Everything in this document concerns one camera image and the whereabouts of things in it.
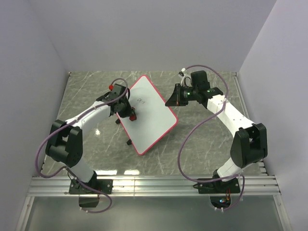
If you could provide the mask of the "red whiteboard eraser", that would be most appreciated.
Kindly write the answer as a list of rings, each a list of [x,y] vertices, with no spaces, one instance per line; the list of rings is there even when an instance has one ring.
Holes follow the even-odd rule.
[[[129,116],[130,121],[135,121],[137,120],[137,116],[136,116],[136,112],[135,112],[135,108],[131,108],[131,114]]]

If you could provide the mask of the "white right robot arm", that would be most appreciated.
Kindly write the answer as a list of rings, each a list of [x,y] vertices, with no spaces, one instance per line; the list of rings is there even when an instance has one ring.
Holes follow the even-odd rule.
[[[206,71],[195,71],[190,74],[184,68],[179,72],[181,82],[175,84],[174,91],[165,105],[187,106],[196,101],[212,112],[209,119],[217,117],[233,137],[230,157],[210,179],[193,179],[194,188],[199,193],[239,193],[243,187],[238,186],[237,178],[248,166],[263,160],[268,155],[267,129],[256,124],[240,113],[227,99],[228,92],[211,87]]]

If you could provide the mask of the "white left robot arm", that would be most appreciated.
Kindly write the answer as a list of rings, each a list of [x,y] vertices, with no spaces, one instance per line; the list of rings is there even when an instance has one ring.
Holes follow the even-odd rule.
[[[88,109],[66,121],[56,120],[47,138],[45,153],[64,164],[73,176],[72,194],[111,194],[113,181],[100,180],[97,173],[83,158],[83,139],[98,123],[117,114],[121,118],[136,120],[135,109],[129,103],[127,86],[112,83],[109,91],[99,97]]]

